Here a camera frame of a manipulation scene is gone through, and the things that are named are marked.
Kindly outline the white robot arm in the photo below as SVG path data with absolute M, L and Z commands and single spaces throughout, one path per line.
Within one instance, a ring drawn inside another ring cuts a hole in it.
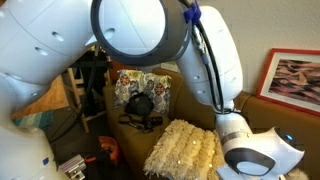
M 16 127 L 87 50 L 126 65 L 176 61 L 196 99 L 216 114 L 222 178 L 281 179 L 304 153 L 277 128 L 255 134 L 234 110 L 242 69 L 213 7 L 186 0 L 5 0 L 0 15 L 0 180 L 65 180 L 43 131 Z

